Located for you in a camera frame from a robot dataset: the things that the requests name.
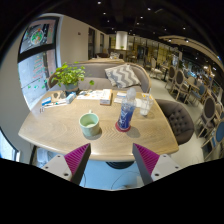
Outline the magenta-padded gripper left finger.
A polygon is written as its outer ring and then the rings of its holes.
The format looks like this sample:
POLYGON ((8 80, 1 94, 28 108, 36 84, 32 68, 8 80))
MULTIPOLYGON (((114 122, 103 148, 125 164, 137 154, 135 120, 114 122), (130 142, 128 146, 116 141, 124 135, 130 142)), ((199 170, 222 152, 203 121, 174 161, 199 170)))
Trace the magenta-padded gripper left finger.
POLYGON ((56 155, 42 169, 79 185, 90 154, 91 144, 87 143, 66 155, 56 155))

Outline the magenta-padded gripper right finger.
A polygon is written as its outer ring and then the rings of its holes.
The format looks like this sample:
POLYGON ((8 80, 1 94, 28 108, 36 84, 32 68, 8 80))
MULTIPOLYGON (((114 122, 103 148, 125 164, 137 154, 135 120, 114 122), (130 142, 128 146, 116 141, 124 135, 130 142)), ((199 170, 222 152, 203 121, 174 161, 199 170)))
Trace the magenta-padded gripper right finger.
POLYGON ((133 144, 132 153, 145 185, 181 169, 169 155, 158 155, 150 149, 136 143, 133 144))

